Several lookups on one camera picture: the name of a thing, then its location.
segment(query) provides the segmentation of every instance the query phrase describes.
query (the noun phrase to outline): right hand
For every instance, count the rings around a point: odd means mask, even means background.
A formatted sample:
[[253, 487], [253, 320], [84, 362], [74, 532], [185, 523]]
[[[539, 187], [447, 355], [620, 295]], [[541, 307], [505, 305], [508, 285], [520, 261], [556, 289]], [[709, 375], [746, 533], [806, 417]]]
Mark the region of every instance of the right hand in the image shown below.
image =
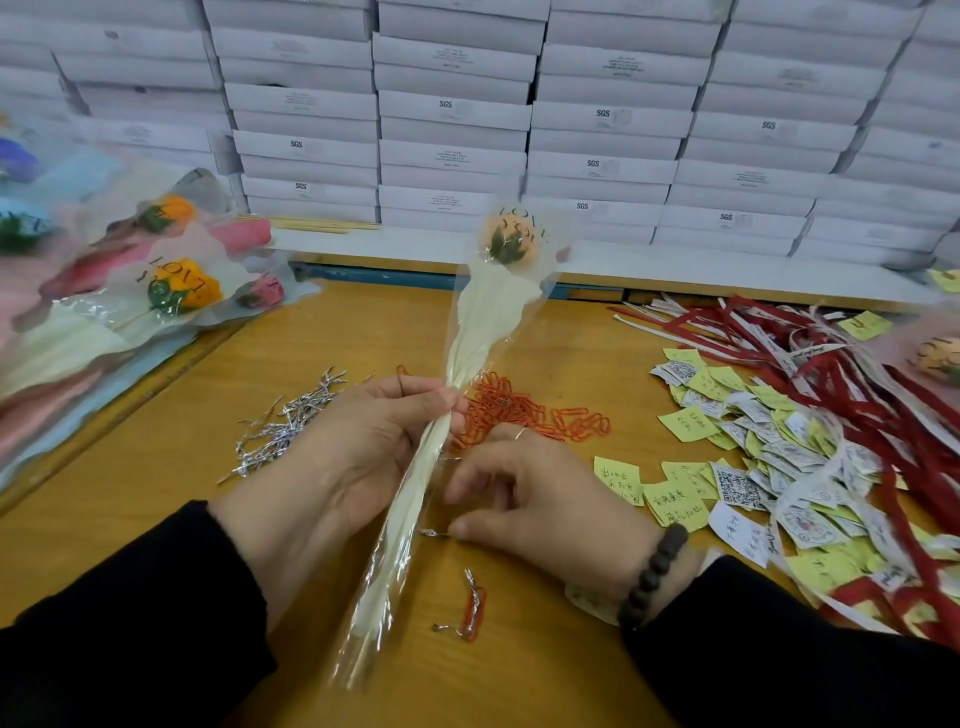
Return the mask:
[[626, 597], [663, 534], [572, 449], [517, 425], [498, 425], [466, 455], [445, 499], [461, 503], [489, 488], [493, 508], [458, 518], [453, 538], [509, 551], [611, 599]]

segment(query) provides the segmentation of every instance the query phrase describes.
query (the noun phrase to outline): wooden table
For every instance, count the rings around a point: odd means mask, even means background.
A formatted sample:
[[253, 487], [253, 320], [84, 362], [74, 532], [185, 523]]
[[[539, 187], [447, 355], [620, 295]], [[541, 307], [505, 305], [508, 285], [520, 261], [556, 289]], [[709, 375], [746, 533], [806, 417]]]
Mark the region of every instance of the wooden table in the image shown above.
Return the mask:
[[[327, 367], [351, 382], [403, 364], [442, 369], [450, 294], [330, 283], [255, 320], [133, 411], [42, 487], [0, 518], [0, 623], [84, 570], [191, 498], [213, 498], [234, 466], [239, 418], [277, 396], [311, 389]], [[610, 417], [612, 433], [574, 446], [640, 466], [660, 482], [660, 461], [727, 457], [707, 441], [684, 445], [657, 420], [676, 405], [647, 373], [665, 340], [625, 327], [602, 304], [551, 301], [494, 369], [548, 406], [585, 406]], [[450, 514], [432, 503], [426, 518]], [[327, 657], [352, 602], [379, 525], [325, 565], [271, 637], [280, 668], [230, 724], [244, 726], [464, 726], [635, 728], [672, 725], [637, 675], [616, 630], [571, 605], [563, 585], [501, 553], [423, 539], [395, 626], [367, 691], [324, 689]], [[708, 531], [693, 542], [719, 545]], [[489, 592], [479, 639], [434, 633], [457, 621], [468, 596], [463, 569]], [[770, 575], [781, 584], [786, 578]], [[709, 605], [702, 624], [710, 629]], [[691, 665], [702, 666], [701, 660]], [[690, 676], [678, 679], [696, 681]], [[693, 690], [702, 694], [700, 687]]]

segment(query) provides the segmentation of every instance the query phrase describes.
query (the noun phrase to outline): qr code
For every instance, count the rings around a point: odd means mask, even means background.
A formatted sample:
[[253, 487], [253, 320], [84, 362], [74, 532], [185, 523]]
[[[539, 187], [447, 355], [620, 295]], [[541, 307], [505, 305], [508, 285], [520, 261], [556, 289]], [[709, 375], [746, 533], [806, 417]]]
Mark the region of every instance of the qr code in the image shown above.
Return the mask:
[[717, 480], [717, 490], [724, 502], [756, 511], [766, 510], [762, 491], [745, 473], [715, 464], [712, 467]]

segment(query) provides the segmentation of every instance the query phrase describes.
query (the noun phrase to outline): handwritten note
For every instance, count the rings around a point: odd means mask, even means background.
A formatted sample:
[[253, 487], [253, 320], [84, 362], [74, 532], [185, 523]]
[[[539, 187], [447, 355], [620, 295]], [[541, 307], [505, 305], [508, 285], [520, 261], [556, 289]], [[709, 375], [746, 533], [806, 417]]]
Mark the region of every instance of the handwritten note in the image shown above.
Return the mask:
[[770, 409], [797, 409], [797, 404], [786, 395], [782, 395], [769, 384], [761, 386], [750, 386], [750, 391], [756, 395], [756, 398], [766, 404]]
[[700, 471], [707, 467], [707, 463], [660, 463], [663, 474], [671, 483], [682, 488], [693, 488], [701, 498], [717, 500], [719, 495], [716, 487], [700, 475]]
[[679, 412], [657, 417], [682, 443], [693, 443], [716, 434], [716, 428], [699, 407], [687, 407]]
[[708, 367], [710, 376], [734, 392], [746, 392], [747, 385], [733, 367]]
[[927, 271], [933, 282], [947, 293], [960, 293], [960, 271]]
[[707, 362], [703, 360], [700, 352], [696, 349], [664, 349], [663, 355], [670, 361], [685, 361], [697, 369], [705, 369], [707, 366]]
[[893, 327], [893, 322], [877, 316], [873, 311], [864, 311], [859, 316], [841, 321], [837, 326], [857, 341], [870, 341], [889, 331]]
[[636, 465], [594, 457], [593, 474], [627, 502], [643, 505], [643, 485], [640, 483], [640, 468]]
[[727, 401], [730, 396], [730, 390], [710, 376], [707, 369], [701, 369], [697, 372], [697, 375], [687, 382], [686, 386], [712, 400]]
[[723, 501], [713, 506], [709, 518], [710, 528], [727, 546], [754, 562], [761, 569], [767, 568], [770, 553], [767, 548], [767, 529], [741, 516]]
[[787, 556], [786, 561], [801, 582], [820, 594], [828, 595], [862, 575], [856, 562], [840, 551], [805, 551], [798, 556]]
[[709, 511], [704, 502], [677, 483], [667, 480], [665, 483], [644, 486], [643, 496], [664, 528], [673, 523], [682, 523], [692, 533], [707, 525]]

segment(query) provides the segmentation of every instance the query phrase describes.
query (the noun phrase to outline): hand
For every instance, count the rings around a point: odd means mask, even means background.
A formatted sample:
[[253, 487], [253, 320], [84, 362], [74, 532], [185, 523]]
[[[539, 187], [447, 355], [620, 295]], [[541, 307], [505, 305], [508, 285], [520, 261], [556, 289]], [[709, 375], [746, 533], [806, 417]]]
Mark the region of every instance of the hand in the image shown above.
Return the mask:
[[310, 572], [393, 497], [427, 424], [467, 400], [439, 379], [391, 376], [347, 389], [275, 463], [212, 502], [276, 626]]
[[[493, 509], [458, 518], [449, 527], [453, 538], [502, 548], [610, 599], [626, 597], [663, 534], [573, 450], [516, 425], [498, 425], [468, 453], [446, 501], [460, 503], [491, 487]], [[702, 561], [702, 553], [684, 547], [651, 602], [649, 619], [692, 581]]]

